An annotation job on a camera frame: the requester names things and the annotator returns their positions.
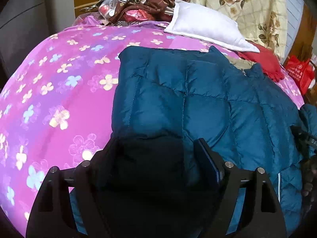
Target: red plastic bag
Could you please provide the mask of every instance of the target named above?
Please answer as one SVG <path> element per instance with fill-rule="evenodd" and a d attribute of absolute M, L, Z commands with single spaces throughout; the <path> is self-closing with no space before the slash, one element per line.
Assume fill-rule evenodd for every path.
<path fill-rule="evenodd" d="M 142 9 L 131 9 L 124 12 L 120 20 L 127 22 L 137 21 L 142 22 L 146 20 L 155 20 L 155 18 L 145 10 Z"/>
<path fill-rule="evenodd" d="M 310 83 L 315 77 L 314 71 L 309 65 L 309 59 L 306 62 L 301 62 L 292 55 L 287 62 L 285 69 L 294 79 L 302 95 L 305 95 Z"/>

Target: bed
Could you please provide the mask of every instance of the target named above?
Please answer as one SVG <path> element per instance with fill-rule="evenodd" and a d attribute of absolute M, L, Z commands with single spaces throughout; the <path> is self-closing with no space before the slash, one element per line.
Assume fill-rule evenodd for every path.
<path fill-rule="evenodd" d="M 110 139 L 119 53 L 128 46 L 198 50 L 218 45 L 164 33 L 167 22 L 100 25 L 88 16 L 37 45 L 0 95 L 0 206 L 25 236 L 45 174 L 76 167 Z M 276 83 L 300 108 L 303 98 L 287 72 Z"/>

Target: metal screw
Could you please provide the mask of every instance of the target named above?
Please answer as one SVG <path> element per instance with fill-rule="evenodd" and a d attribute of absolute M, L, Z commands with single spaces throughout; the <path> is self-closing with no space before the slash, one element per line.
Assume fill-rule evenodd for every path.
<path fill-rule="evenodd" d="M 52 167 L 50 168 L 50 172 L 51 172 L 51 173 L 55 173 L 57 170 L 58 170 L 57 166 L 52 166 Z"/>
<path fill-rule="evenodd" d="M 234 164 L 230 161 L 225 162 L 224 165 L 228 168 L 233 168 L 233 166 L 234 166 Z"/>
<path fill-rule="evenodd" d="M 259 168 L 258 168 L 258 172 L 259 172 L 260 174 L 263 174 L 263 173 L 265 173 L 265 170 L 264 170 L 262 167 L 259 167 Z"/>
<path fill-rule="evenodd" d="M 81 165 L 82 165 L 83 167 L 87 167 L 87 166 L 90 165 L 90 161 L 89 161 L 89 160 L 85 160 L 85 161 L 83 161 L 83 162 L 81 163 Z"/>

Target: floral quilt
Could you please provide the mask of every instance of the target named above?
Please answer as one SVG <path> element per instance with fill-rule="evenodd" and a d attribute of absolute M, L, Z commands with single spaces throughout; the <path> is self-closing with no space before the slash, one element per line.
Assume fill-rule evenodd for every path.
<path fill-rule="evenodd" d="M 0 95 L 0 206 L 21 234 L 49 168 L 76 167 L 107 144 L 125 47 L 208 52 L 213 45 L 166 34 L 164 27 L 73 26 L 41 42 L 11 76 Z M 283 82 L 302 105 L 298 89 L 287 87 L 294 81 Z"/>
<path fill-rule="evenodd" d="M 285 0 L 191 0 L 238 23 L 241 34 L 284 58 L 287 38 Z"/>

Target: plastic bag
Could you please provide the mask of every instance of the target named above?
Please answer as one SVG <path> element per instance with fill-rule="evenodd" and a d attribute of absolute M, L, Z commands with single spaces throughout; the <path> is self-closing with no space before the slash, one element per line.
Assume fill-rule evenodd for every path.
<path fill-rule="evenodd" d="M 127 22 L 136 21 L 143 22 L 146 20 L 155 20 L 155 18 L 145 10 L 142 9 L 132 9 L 124 12 L 120 20 Z"/>
<path fill-rule="evenodd" d="M 310 83 L 315 77 L 314 71 L 309 65 L 309 59 L 306 62 L 301 62 L 294 55 L 292 55 L 287 62 L 285 69 L 294 79 L 302 95 L 305 95 Z"/>
<path fill-rule="evenodd" d="M 119 0 L 104 0 L 99 6 L 100 14 L 108 20 L 115 14 L 115 9 Z"/>

